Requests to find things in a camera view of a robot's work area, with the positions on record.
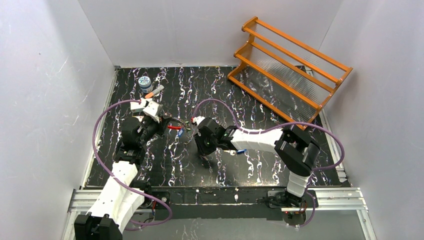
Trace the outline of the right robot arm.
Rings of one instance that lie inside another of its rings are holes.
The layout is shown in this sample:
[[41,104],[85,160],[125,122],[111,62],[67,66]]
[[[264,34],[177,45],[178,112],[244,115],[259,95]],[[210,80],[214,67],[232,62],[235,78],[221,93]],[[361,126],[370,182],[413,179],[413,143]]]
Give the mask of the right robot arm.
[[300,201],[304,196],[321,148],[297,125],[247,133],[235,125],[225,128],[210,117],[194,117],[192,124],[197,127],[194,139],[201,155],[210,155],[217,149],[236,153],[243,150],[274,153],[289,170],[286,197]]

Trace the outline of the orange and white tube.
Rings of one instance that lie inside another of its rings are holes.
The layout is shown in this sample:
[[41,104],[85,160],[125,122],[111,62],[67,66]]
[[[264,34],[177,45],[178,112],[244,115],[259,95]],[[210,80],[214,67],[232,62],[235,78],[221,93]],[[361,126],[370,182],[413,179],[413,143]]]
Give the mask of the orange and white tube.
[[159,85],[157,88],[155,88],[153,91],[151,91],[150,93],[146,94],[144,96],[145,99],[151,99],[154,96],[156,96],[157,94],[159,94],[165,87],[163,85]]

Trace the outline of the key with blue tag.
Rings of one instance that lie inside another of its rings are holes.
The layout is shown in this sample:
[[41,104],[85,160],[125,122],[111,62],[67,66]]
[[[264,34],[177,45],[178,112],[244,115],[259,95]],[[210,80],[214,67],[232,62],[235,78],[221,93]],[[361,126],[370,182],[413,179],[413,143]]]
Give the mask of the key with blue tag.
[[237,156],[237,155],[243,155],[246,153],[246,149],[240,149],[240,150],[224,150],[225,153],[230,154],[231,156]]

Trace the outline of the orange wooden shelf rack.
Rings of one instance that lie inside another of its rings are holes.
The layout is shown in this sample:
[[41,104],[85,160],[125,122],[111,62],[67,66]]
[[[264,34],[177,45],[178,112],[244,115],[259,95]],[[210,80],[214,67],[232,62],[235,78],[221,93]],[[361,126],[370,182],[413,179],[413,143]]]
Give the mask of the orange wooden shelf rack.
[[227,78],[288,122],[311,123],[353,68],[253,17]]

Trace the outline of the white medicine box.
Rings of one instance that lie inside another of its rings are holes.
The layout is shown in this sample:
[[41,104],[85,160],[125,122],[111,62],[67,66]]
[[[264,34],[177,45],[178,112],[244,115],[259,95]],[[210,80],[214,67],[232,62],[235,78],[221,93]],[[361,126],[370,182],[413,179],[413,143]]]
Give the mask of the white medicine box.
[[139,101],[132,101],[130,103],[130,110],[132,113],[139,113],[142,112],[148,104],[149,103],[143,98]]

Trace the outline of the keyring with coloured key tags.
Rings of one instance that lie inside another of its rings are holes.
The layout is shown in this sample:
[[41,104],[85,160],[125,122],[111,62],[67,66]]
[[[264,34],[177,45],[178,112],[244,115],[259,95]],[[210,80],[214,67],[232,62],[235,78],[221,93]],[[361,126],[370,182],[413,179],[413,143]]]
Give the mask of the keyring with coloured key tags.
[[170,114],[164,114],[162,116],[162,122],[165,124],[167,129],[177,131],[178,137],[181,137],[184,133],[190,133],[192,131],[189,121],[173,117]]

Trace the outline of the aluminium rail frame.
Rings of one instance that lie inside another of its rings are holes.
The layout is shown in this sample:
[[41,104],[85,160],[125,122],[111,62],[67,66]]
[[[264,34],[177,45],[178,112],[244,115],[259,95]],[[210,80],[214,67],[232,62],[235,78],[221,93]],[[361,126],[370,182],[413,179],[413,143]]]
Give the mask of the aluminium rail frame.
[[[244,187],[165,187],[157,186],[148,192],[165,199],[172,210],[172,219],[263,219],[282,220],[298,207],[277,206],[269,197],[282,195],[282,186]],[[358,187],[310,187],[305,196],[307,211],[355,211],[367,240],[376,239],[368,216],[368,207]]]

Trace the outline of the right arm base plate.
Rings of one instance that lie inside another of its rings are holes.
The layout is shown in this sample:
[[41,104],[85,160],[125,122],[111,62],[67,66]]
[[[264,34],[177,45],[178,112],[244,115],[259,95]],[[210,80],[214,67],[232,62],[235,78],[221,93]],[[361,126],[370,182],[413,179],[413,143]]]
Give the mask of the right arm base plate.
[[308,190],[303,196],[298,197],[283,190],[269,190],[265,196],[258,198],[257,203],[267,205],[271,209],[276,208],[295,208],[301,211],[304,208],[312,208],[319,206],[316,192]]

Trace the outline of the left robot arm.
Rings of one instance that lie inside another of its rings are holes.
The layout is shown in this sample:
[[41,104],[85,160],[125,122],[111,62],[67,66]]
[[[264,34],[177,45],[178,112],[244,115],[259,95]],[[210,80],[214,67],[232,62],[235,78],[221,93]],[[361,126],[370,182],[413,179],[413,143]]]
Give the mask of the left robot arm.
[[146,144],[154,135],[162,136],[170,115],[142,118],[131,116],[122,124],[115,149],[112,176],[108,178],[94,204],[74,221],[77,240],[121,240],[126,225],[145,201],[148,184],[135,177],[146,156]]

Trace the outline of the round blue-white jar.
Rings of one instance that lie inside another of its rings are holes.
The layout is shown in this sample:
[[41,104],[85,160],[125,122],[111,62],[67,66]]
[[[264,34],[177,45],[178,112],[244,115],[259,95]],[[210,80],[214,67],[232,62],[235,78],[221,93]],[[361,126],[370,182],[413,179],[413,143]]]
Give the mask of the round blue-white jar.
[[153,91],[152,80],[149,76],[143,75],[137,80],[137,82],[142,93],[148,94]]

